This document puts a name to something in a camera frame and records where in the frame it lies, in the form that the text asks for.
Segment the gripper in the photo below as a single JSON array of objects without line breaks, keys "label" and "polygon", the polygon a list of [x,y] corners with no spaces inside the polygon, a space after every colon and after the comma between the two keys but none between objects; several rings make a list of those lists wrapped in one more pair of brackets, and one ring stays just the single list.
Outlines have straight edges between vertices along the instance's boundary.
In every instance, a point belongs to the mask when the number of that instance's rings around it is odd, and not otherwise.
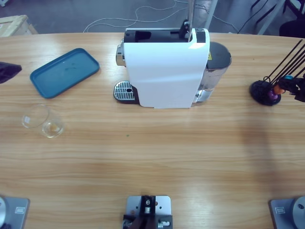
[{"label": "gripper", "polygon": [[305,76],[299,78],[294,77],[293,80],[279,80],[278,85],[281,89],[295,93],[295,100],[305,102]]}]

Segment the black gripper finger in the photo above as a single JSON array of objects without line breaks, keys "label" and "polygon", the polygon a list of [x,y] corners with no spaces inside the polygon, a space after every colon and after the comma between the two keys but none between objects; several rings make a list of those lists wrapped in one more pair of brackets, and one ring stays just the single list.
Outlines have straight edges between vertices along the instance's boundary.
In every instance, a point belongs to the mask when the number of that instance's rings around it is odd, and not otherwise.
[{"label": "black gripper finger", "polygon": [[12,79],[21,71],[21,65],[1,62],[0,63],[0,83],[5,83]]}]

